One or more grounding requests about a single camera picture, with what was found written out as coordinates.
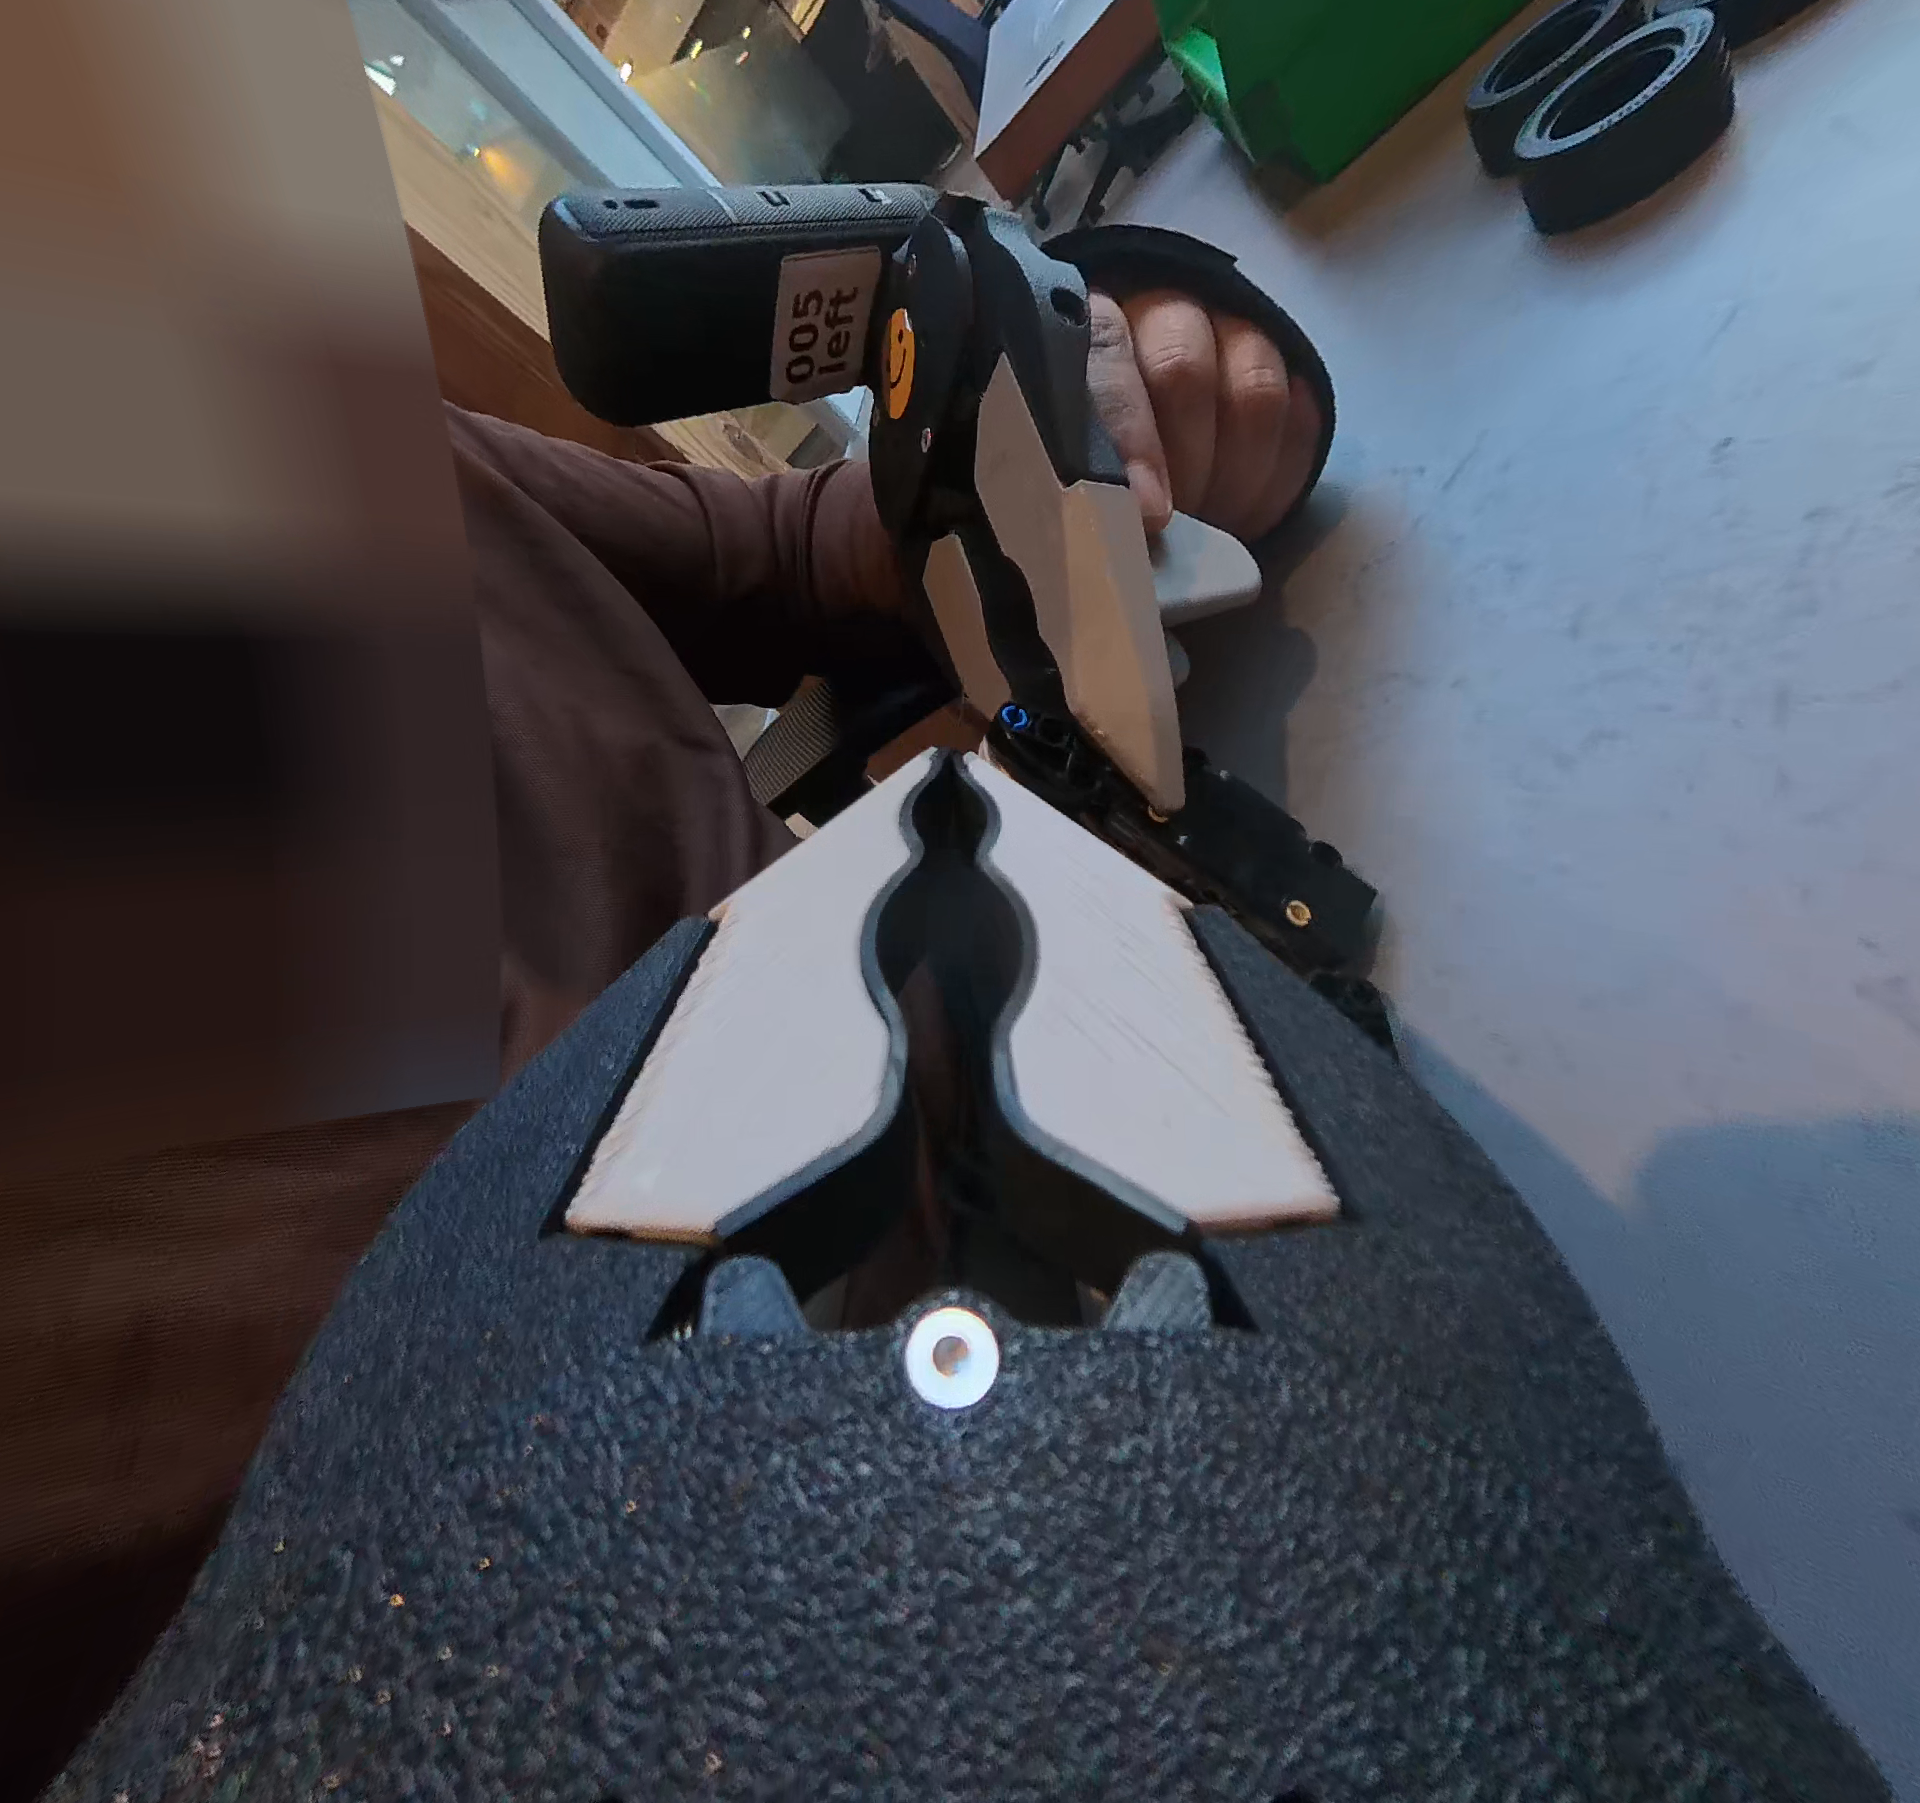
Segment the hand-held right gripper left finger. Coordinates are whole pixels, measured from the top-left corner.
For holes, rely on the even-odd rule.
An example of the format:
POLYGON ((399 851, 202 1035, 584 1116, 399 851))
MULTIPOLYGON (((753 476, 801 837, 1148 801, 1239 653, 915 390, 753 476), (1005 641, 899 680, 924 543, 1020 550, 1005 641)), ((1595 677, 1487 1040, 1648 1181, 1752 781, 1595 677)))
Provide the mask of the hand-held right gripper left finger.
POLYGON ((919 753, 733 888, 567 1204, 573 1233, 727 1242, 870 1148, 906 1079, 879 912, 919 870, 919 753))

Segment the grey desk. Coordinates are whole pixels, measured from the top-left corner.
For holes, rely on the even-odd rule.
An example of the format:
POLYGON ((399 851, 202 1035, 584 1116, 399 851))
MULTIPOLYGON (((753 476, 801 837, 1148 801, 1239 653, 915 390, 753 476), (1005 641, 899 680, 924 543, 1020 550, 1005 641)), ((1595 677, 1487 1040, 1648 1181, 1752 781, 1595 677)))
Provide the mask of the grey desk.
POLYGON ((988 31, 973 168, 1037 229, 1101 222, 1195 124, 1156 0, 1012 0, 988 31))
POLYGON ((1920 0, 1734 52, 1734 124, 1541 240, 1468 56, 1333 184, 1190 124, 1333 451, 1183 715, 1381 888, 1419 1083, 1523 1189, 1750 1599, 1915 1797, 1920 0))

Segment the black white toy car panel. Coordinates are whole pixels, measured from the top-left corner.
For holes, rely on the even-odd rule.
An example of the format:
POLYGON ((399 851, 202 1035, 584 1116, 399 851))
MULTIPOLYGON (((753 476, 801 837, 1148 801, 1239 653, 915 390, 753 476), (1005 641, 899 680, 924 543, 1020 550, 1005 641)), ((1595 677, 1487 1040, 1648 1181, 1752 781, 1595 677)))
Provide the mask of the black white toy car panel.
POLYGON ((1073 722, 1025 704, 1002 704, 988 753, 1184 900, 1235 913, 1310 993, 1398 1055, 1389 1000, 1369 980, 1381 890, 1269 792, 1184 749, 1184 801, 1156 810, 1073 722))

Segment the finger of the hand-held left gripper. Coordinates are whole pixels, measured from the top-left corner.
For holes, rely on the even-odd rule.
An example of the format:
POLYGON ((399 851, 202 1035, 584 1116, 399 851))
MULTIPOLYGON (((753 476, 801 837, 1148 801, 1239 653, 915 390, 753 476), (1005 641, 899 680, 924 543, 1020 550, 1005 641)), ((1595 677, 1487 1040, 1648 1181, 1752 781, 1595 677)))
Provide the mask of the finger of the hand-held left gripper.
POLYGON ((1183 715, 1135 496, 1094 476, 1061 480, 1015 366, 988 378, 973 487, 1032 595, 1070 715, 1144 808, 1184 808, 1183 715))
POLYGON ((924 553, 924 601, 962 700, 990 722, 1043 715, 1032 595, 990 531, 948 531, 924 553))

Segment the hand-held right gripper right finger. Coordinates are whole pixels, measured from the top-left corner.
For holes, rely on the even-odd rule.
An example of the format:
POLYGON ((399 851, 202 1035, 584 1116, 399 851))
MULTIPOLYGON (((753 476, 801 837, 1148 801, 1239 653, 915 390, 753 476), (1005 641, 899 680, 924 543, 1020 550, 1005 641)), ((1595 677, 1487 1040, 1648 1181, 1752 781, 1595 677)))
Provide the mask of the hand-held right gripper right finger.
POLYGON ((978 870, 1015 912, 990 1079, 1020 1136, 1204 1233, 1337 1216, 1337 1193, 1190 930, 1190 900, 966 753, 978 870))

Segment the person's left hand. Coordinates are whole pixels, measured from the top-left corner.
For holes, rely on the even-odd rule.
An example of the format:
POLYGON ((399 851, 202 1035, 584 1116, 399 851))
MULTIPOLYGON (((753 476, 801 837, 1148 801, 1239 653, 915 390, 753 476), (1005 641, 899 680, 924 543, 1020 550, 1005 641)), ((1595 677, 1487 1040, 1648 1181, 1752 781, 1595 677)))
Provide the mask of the person's left hand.
POLYGON ((1092 286, 1085 378, 1148 534, 1184 513, 1257 543, 1308 500, 1325 406, 1255 320, 1092 286))

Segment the person's left forearm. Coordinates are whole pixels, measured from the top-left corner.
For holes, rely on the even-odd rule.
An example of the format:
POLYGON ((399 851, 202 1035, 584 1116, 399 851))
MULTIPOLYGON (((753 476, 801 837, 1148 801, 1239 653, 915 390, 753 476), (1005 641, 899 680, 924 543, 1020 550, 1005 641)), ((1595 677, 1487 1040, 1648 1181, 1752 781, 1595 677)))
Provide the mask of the person's left forearm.
POLYGON ((633 466, 448 406, 456 467, 526 500, 633 601, 713 704, 785 704, 928 672, 868 461, 739 476, 633 466))

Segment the glass partition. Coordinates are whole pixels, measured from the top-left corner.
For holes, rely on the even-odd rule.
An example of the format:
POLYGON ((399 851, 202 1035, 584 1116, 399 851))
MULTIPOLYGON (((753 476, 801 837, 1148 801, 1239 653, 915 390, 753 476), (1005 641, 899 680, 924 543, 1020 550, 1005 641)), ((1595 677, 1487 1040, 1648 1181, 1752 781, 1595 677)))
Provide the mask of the glass partition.
POLYGON ((561 192, 717 184, 561 0, 349 0, 373 99, 537 234, 561 192))

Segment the person's brown shirt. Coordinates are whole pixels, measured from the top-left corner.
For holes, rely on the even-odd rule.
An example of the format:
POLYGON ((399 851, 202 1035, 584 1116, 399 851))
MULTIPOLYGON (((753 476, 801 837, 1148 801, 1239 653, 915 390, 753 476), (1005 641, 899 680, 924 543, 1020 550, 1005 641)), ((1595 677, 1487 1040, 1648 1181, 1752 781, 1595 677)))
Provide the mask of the person's brown shirt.
MULTIPOLYGON (((586 550, 460 467, 456 491, 516 1079, 791 837, 586 550)), ((3 1797, 56 1779, 167 1632, 349 1267, 471 1116, 471 1101, 411 1104, 71 1163, 3 1136, 3 1797)))

